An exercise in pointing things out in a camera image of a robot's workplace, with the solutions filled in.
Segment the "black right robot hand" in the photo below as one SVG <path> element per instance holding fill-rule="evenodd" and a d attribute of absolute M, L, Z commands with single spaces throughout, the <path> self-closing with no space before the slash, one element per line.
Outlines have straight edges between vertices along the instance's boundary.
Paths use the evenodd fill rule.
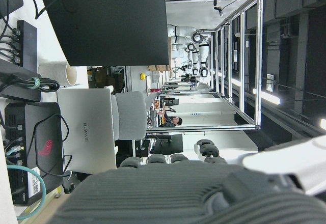
<path fill-rule="evenodd" d="M 229 164 L 213 148 L 204 161 L 130 157 L 87 177 L 50 223 L 325 223 L 325 202 L 288 175 Z"/>

